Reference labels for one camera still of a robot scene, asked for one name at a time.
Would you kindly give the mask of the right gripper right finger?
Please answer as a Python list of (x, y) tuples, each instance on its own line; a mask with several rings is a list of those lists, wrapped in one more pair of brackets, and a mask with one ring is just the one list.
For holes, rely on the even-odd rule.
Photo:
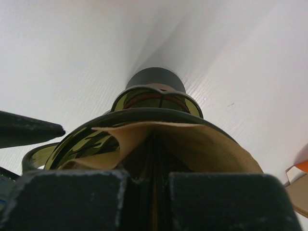
[(268, 174), (194, 173), (154, 138), (154, 230), (298, 231), (280, 181)]

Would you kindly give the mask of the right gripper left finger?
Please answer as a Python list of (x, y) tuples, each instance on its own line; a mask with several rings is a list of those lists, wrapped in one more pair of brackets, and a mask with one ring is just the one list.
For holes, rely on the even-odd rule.
[(29, 151), (0, 213), (3, 231), (151, 231), (153, 139), (113, 170), (42, 170), (56, 144)]

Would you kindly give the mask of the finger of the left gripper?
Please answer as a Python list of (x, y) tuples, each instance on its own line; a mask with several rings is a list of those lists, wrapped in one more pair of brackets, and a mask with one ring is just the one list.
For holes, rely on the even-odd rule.
[(303, 216), (308, 215), (308, 166), (293, 166), (286, 172), (289, 185), (286, 191), (294, 210)]
[(64, 134), (65, 130), (59, 124), (4, 111), (0, 113), (1, 148), (43, 143)]

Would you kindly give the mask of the orange glass flask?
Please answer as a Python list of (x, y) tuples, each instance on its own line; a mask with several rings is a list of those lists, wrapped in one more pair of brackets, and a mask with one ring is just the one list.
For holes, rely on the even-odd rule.
[(307, 161), (308, 159), (308, 145), (306, 144), (295, 156), (292, 167)]

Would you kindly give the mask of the dark green dripper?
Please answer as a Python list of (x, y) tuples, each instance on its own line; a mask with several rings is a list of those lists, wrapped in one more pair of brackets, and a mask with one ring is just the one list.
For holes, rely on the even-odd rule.
[(65, 161), (116, 150), (119, 143), (96, 127), (117, 128), (135, 122), (171, 122), (207, 125), (229, 138), (229, 134), (204, 120), (198, 103), (181, 91), (159, 90), (150, 86), (125, 89), (115, 100), (110, 111), (92, 119), (70, 132), (63, 140), (29, 151), (22, 160), (22, 172), (41, 166), (56, 169)]

